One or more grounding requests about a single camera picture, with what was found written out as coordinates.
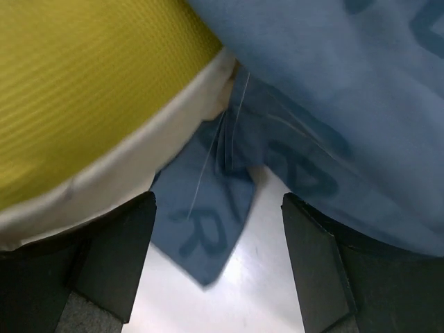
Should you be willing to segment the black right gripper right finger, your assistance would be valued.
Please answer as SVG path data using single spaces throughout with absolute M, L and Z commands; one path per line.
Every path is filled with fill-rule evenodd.
M 367 237 L 294 194 L 284 233 L 306 332 L 442 332 L 443 260 Z

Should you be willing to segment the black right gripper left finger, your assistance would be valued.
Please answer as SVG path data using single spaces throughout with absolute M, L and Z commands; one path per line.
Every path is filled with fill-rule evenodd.
M 151 240 L 145 192 L 71 232 L 1 252 L 2 332 L 120 332 Z

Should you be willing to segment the blue cartoon print pillowcase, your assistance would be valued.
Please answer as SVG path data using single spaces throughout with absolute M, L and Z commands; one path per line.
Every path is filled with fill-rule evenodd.
M 269 168 L 371 238 L 443 255 L 443 2 L 192 1 L 241 66 L 152 190 L 152 243 L 220 275 Z

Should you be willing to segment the white pillow with yellow edge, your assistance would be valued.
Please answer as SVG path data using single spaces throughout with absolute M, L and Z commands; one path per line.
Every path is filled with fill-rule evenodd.
M 2 1 L 1 249 L 146 191 L 236 63 L 184 1 Z

